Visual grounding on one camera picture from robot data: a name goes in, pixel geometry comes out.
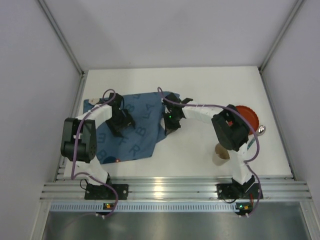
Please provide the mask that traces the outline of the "spoon with teal handle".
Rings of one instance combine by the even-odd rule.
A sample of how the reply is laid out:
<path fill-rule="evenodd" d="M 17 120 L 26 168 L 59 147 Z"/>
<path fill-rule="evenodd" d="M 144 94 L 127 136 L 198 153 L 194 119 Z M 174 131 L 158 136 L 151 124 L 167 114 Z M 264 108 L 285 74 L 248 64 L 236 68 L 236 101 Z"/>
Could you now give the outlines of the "spoon with teal handle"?
<path fill-rule="evenodd" d="M 265 133 L 265 131 L 266 131 L 266 126 L 260 125 L 255 133 L 256 133 L 257 137 L 260 137 Z M 255 143 L 255 141 L 256 141 L 256 138 L 253 137 L 247 145 L 247 150 L 249 150 L 251 148 L 251 146 Z"/>

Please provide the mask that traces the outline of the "beige paper cup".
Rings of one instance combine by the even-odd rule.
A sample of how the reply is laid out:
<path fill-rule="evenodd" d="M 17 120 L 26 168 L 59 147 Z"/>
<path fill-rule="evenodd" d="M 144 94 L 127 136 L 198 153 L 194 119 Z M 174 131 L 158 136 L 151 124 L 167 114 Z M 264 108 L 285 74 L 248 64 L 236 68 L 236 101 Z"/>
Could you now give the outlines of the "beige paper cup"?
<path fill-rule="evenodd" d="M 214 148 L 212 162 L 216 166 L 222 166 L 230 160 L 230 155 L 227 149 L 225 149 L 220 143 Z"/>

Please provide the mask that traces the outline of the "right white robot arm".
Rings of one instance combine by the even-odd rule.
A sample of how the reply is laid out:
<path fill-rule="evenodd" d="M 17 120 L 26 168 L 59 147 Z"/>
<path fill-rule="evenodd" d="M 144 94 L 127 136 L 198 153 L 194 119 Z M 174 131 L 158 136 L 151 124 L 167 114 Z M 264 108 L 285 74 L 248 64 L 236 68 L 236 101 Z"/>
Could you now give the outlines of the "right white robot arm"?
<path fill-rule="evenodd" d="M 244 195 L 255 183 L 253 173 L 245 166 L 251 128 L 237 108 L 229 104 L 221 107 L 193 103 L 193 99 L 181 100 L 174 93 L 162 98 L 166 112 L 163 114 L 164 133 L 169 135 L 178 130 L 181 119 L 194 119 L 212 125 L 219 144 L 227 150 L 232 162 L 232 188 Z"/>

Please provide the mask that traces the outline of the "red round plate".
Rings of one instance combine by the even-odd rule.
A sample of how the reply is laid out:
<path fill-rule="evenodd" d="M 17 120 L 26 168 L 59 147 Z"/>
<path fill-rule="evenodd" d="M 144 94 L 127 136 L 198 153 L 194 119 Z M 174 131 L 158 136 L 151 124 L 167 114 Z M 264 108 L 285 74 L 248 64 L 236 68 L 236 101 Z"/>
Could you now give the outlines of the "red round plate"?
<path fill-rule="evenodd" d="M 254 132 L 256 132 L 260 125 L 259 118 L 256 112 L 245 105 L 237 105 L 236 109 L 250 123 Z"/>

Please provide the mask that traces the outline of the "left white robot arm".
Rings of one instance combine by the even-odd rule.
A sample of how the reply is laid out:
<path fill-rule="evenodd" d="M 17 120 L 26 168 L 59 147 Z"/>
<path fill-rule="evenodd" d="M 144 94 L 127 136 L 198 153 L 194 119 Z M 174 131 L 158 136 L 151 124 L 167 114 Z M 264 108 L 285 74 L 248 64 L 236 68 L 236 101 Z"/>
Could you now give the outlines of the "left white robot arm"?
<path fill-rule="evenodd" d="M 77 117 L 64 120 L 60 152 L 71 162 L 70 178 L 88 179 L 96 186 L 111 184 L 110 174 L 97 158 L 97 129 L 106 124 L 114 137 L 122 138 L 122 131 L 136 123 L 125 109 L 124 97 L 110 90 L 108 98 L 99 99 L 92 109 Z"/>

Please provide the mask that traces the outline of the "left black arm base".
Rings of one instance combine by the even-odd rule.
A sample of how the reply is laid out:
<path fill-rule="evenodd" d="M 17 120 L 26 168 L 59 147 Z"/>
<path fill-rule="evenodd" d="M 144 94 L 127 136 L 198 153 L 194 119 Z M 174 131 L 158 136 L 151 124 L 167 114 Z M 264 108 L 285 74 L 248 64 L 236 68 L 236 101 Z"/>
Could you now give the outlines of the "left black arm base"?
<path fill-rule="evenodd" d="M 118 195 L 119 200 L 127 200 L 129 193 L 128 184 L 113 184 L 111 186 Z M 88 184 L 85 189 L 85 200 L 115 200 L 115 193 L 104 185 Z"/>

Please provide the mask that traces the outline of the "blue letter-print placemat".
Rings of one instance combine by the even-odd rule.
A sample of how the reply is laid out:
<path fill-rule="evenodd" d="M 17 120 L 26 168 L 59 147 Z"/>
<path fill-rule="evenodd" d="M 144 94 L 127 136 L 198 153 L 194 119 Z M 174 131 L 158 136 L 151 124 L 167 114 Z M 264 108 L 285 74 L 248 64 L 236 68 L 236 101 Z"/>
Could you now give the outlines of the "blue letter-print placemat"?
<path fill-rule="evenodd" d="M 96 130 L 96 157 L 101 164 L 150 158 L 158 142 L 166 138 L 161 125 L 165 106 L 157 92 L 127 94 L 121 107 L 135 121 L 135 127 L 121 130 L 121 137 L 114 136 L 106 123 Z"/>

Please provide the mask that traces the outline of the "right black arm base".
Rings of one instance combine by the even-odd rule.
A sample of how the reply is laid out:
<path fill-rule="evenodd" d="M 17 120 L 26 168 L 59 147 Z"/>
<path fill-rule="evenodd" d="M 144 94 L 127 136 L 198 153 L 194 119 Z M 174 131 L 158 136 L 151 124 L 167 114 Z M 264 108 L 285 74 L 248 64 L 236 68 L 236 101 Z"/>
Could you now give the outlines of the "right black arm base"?
<path fill-rule="evenodd" d="M 247 182 L 240 184 L 231 179 L 231 183 L 219 183 L 216 185 L 219 200 L 250 200 L 262 199 L 263 193 L 260 185 L 256 183 L 255 177 L 252 175 Z"/>

